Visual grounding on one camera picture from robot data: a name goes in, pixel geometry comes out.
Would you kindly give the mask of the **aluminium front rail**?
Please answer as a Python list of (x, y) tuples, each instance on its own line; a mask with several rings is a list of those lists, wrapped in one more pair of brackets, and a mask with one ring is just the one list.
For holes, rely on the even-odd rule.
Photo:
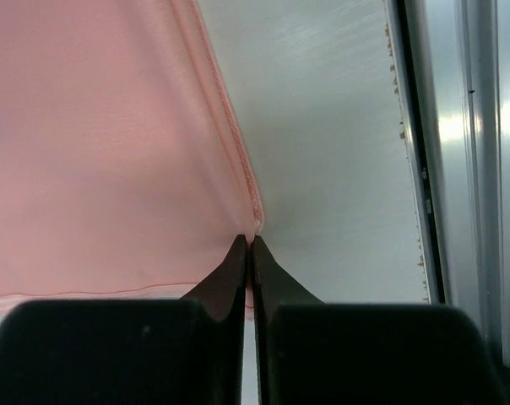
[(510, 369), (510, 1), (388, 1), (428, 299)]

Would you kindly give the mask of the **pink satin napkin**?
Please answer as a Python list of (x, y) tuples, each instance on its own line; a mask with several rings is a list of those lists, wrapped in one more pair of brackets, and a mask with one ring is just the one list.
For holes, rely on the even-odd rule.
[(262, 224), (194, 1), (0, 1), (0, 313), (184, 294)]

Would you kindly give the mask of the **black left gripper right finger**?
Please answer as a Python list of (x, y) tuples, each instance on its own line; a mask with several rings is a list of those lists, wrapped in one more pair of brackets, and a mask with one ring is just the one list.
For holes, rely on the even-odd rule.
[(269, 326), (274, 313), (282, 305), (318, 305), (322, 301), (277, 263), (260, 235), (254, 238), (251, 245), (250, 282), (257, 344), (259, 402), (269, 404), (272, 393), (269, 361), (276, 357), (269, 348)]

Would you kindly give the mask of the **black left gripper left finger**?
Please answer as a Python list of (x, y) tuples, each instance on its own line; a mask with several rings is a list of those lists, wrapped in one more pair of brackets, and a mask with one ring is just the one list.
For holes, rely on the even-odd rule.
[(247, 240), (238, 235), (222, 263), (182, 296), (197, 309), (188, 366), (193, 404), (241, 402), (246, 286)]

